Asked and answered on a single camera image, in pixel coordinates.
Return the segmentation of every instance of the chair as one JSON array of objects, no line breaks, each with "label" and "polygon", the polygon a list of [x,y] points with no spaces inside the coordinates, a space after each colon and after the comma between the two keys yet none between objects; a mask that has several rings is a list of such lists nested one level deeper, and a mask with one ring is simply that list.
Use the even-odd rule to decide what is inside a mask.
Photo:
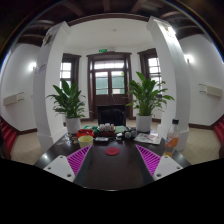
[{"label": "chair", "polygon": [[114,126],[126,126],[125,112],[119,109],[98,111],[98,124],[110,123]]}]

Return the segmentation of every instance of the dark table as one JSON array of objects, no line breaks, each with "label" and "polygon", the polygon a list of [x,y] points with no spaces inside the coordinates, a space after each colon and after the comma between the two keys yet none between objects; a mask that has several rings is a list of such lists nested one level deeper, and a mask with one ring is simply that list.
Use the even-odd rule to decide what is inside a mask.
[{"label": "dark table", "polygon": [[[62,136],[41,158],[34,164],[41,169],[45,168],[59,155],[68,156],[80,149],[79,144],[64,143],[57,145],[65,136]],[[135,145],[145,147],[162,156],[165,150],[165,140],[160,145],[152,145],[123,139],[112,142],[94,142],[89,150],[83,165],[76,176],[74,183],[90,189],[124,190],[143,187],[154,181],[149,174],[145,163]],[[108,147],[119,148],[119,154],[109,156],[105,153]],[[173,159],[182,167],[191,164],[177,151]]]}]

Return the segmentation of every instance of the tiled floor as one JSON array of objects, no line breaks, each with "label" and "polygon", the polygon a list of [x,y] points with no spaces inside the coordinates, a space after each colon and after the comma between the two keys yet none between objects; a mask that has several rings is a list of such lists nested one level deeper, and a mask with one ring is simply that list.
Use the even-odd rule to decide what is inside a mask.
[{"label": "tiled floor", "polygon": [[[82,127],[97,124],[97,120],[93,122],[86,121],[82,122]],[[135,127],[136,121],[127,120],[126,125]],[[152,122],[152,129],[157,130],[157,126],[158,123]],[[220,143],[214,131],[190,128],[186,147],[181,154],[191,164],[198,164],[219,159],[219,148]],[[36,132],[18,136],[11,151],[13,161],[30,165],[33,165],[42,154]]]}]

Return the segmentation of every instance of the potted plant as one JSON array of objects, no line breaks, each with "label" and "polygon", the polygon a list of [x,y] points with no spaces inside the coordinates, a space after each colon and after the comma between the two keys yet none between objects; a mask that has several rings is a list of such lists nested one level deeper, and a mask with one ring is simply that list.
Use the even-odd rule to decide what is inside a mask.
[{"label": "potted plant", "polygon": [[58,114],[65,115],[66,126],[68,129],[68,133],[76,134],[76,132],[81,129],[80,118],[85,117],[82,112],[84,112],[83,106],[85,103],[80,100],[80,96],[85,97],[81,94],[81,90],[78,91],[77,83],[73,83],[71,88],[69,88],[68,83],[65,80],[62,80],[62,89],[58,86],[53,85],[55,90],[59,95],[49,95],[47,97],[51,97],[55,99],[54,103],[57,103],[53,107],[55,112]]},{"label": "potted plant", "polygon": [[145,79],[144,75],[140,72],[136,73],[142,81],[142,84],[137,83],[134,80],[129,82],[131,91],[127,92],[127,94],[133,94],[136,99],[126,106],[132,106],[135,104],[134,109],[139,110],[139,113],[136,115],[137,131],[149,132],[151,129],[152,115],[154,115],[153,110],[155,108],[163,109],[162,103],[167,104],[166,100],[174,100],[174,98],[169,95],[158,95],[161,92],[166,92],[167,89],[153,91],[155,86],[166,84],[165,81],[159,83],[155,80],[151,80],[151,78]]}]

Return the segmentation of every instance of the red placemat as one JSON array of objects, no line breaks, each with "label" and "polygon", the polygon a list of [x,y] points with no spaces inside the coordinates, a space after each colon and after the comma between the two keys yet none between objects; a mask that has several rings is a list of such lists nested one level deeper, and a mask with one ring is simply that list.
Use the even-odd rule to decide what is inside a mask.
[{"label": "red placemat", "polygon": [[110,147],[106,149],[106,154],[110,156],[117,155],[119,153],[119,149],[116,147]]}]

